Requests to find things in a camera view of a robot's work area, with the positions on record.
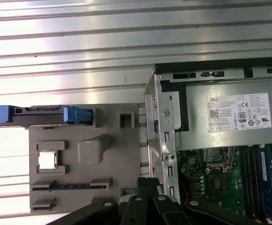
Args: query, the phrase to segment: motherboard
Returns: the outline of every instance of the motherboard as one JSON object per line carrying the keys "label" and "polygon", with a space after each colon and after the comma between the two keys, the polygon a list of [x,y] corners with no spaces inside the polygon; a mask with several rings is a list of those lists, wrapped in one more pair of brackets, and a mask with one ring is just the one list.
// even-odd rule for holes
{"label": "motherboard", "polygon": [[[260,217],[272,218],[272,144],[179,151],[177,160],[182,201],[199,198],[250,218],[259,204]],[[247,198],[249,188],[261,202]]]}

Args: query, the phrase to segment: red wire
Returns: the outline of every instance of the red wire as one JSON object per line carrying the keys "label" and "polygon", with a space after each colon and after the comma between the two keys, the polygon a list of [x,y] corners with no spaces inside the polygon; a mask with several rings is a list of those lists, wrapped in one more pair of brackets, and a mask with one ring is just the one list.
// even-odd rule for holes
{"label": "red wire", "polygon": [[186,191],[185,185],[183,183],[180,182],[180,184],[182,185],[183,189],[184,189],[184,193],[186,195],[186,202],[188,202],[188,192]]}

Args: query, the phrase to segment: power supply label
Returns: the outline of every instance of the power supply label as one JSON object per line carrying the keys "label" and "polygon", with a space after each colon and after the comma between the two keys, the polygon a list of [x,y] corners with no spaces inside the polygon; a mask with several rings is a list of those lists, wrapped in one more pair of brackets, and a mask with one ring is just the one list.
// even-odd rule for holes
{"label": "power supply label", "polygon": [[267,93],[211,97],[207,113],[208,132],[272,127]]}

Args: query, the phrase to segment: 80 plus logo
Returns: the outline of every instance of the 80 plus logo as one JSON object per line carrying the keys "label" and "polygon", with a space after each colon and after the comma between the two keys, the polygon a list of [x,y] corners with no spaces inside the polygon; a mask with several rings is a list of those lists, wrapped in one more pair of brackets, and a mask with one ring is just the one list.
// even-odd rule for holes
{"label": "80 plus logo", "polygon": [[238,113],[238,119],[239,119],[240,123],[245,123],[247,121],[246,117],[245,117],[245,112],[239,112]]}

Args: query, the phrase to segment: black mounting arm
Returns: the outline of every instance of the black mounting arm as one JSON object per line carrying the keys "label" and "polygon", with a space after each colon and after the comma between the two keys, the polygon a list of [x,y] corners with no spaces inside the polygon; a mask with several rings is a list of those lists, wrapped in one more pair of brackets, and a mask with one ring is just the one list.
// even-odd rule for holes
{"label": "black mounting arm", "polygon": [[159,195],[157,178],[138,178],[137,194],[126,195],[118,205],[113,199],[93,203],[61,217],[49,225],[257,225],[259,223],[205,201],[181,206],[175,197]]}

